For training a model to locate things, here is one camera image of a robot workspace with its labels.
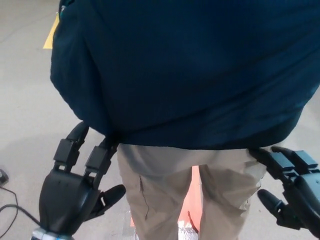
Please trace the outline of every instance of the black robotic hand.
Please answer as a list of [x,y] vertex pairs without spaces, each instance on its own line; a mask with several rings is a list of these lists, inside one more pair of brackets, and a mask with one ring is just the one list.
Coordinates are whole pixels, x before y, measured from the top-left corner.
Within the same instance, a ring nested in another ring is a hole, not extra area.
[[72,239],[81,224],[99,217],[126,193],[123,185],[105,192],[99,190],[102,177],[107,173],[111,158],[117,151],[114,139],[105,138],[95,146],[85,164],[83,175],[72,173],[79,149],[85,142],[89,128],[79,123],[62,139],[54,156],[54,167],[45,178],[39,199],[40,227],[33,239]]
[[320,169],[318,163],[304,151],[293,151],[273,146],[272,152],[249,149],[258,162],[267,167],[268,173],[282,181],[283,195],[288,204],[267,190],[259,190],[262,204],[282,227],[308,229],[320,239]]

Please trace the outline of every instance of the gray floor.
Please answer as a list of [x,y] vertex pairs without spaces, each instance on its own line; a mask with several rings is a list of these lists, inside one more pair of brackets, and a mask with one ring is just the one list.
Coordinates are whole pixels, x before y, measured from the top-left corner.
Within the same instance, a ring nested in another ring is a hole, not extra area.
[[[38,216],[38,198],[44,177],[52,168],[52,157],[59,140],[78,123],[49,81],[50,50],[43,45],[55,19],[58,0],[0,0],[0,168],[10,174],[6,185],[18,194],[19,204]],[[298,127],[286,146],[308,151],[320,159],[320,92],[305,108]],[[81,173],[86,158],[102,136],[91,131],[82,149],[76,172]],[[102,188],[119,184],[121,179],[114,163],[103,179]],[[263,187],[281,196],[279,182],[269,176]],[[0,206],[14,198],[0,191]],[[15,211],[0,214],[0,235]],[[129,207],[122,200],[105,216],[83,224],[76,240],[131,239]],[[35,228],[19,214],[3,240],[27,240]],[[308,240],[307,231],[276,226],[275,220],[255,197],[250,218],[241,240]]]

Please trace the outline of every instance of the beige trousers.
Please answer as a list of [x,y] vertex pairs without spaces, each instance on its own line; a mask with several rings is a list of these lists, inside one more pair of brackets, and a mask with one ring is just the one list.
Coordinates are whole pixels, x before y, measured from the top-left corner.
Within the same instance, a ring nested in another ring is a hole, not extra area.
[[[145,158],[153,158],[151,152]],[[208,164],[199,166],[203,192],[199,239],[237,240],[248,216],[250,198],[261,186],[266,168],[245,149],[210,152]],[[196,163],[197,155],[192,157]],[[192,166],[169,175],[141,175],[132,170],[128,163],[132,159],[127,158],[119,148],[120,175],[139,239],[178,240],[178,218],[191,183]]]

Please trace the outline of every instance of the dark blue jacket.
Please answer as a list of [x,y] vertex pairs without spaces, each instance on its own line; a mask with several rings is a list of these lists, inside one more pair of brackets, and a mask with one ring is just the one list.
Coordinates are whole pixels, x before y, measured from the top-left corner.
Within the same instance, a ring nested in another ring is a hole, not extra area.
[[320,84],[319,0],[75,0],[62,13],[51,81],[123,143],[197,149],[289,125],[259,144],[276,143]]

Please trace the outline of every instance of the person's back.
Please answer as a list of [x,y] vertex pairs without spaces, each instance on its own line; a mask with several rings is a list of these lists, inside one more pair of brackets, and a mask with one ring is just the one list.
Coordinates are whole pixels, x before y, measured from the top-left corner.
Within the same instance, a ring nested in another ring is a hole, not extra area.
[[146,176],[209,165],[213,150],[266,147],[293,130],[320,84],[320,2],[75,0],[55,33],[51,80],[80,119],[119,133],[122,172],[125,161]]

